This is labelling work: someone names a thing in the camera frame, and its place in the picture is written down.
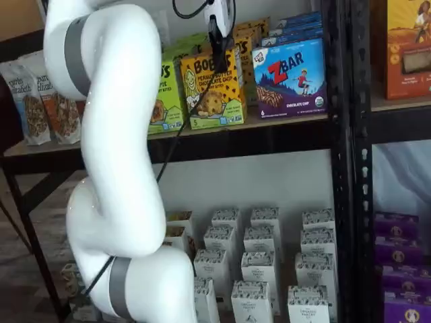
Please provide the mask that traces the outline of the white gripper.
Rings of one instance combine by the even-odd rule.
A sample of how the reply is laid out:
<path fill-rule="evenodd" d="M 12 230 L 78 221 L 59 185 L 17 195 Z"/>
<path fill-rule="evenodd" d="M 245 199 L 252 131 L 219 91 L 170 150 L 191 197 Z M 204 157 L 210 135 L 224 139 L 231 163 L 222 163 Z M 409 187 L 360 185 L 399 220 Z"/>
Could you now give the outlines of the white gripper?
<path fill-rule="evenodd" d="M 234 39 L 230 34 L 234 25 L 233 1 L 208 1 L 204 9 L 204 18 L 208 25 L 215 72 L 225 73 L 228 69 L 226 50 L 234 48 Z"/>

